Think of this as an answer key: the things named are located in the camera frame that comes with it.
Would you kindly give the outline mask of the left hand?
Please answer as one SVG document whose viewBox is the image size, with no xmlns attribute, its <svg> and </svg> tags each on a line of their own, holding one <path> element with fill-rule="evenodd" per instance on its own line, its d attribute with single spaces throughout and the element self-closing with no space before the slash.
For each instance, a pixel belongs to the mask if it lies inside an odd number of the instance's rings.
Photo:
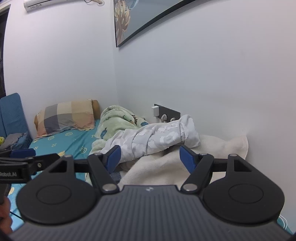
<svg viewBox="0 0 296 241">
<path fill-rule="evenodd" d="M 13 232 L 11 229 L 12 225 L 12 219 L 10 217 L 10 208 L 11 203 L 8 197 L 4 196 L 4 202 L 1 204 L 1 222 L 0 222 L 0 228 L 1 231 L 7 235 Z"/>
</svg>

